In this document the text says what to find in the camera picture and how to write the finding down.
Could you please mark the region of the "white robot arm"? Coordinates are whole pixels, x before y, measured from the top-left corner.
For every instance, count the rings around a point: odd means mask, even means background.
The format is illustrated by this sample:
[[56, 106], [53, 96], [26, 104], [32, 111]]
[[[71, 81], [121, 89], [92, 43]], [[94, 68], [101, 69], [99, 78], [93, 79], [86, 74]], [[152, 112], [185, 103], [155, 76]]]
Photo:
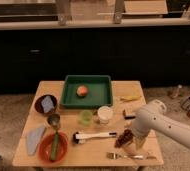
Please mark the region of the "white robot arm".
[[152, 100], [136, 110], [130, 129], [136, 138], [146, 138], [150, 130], [158, 131], [190, 149], [190, 126], [166, 117], [166, 105]]

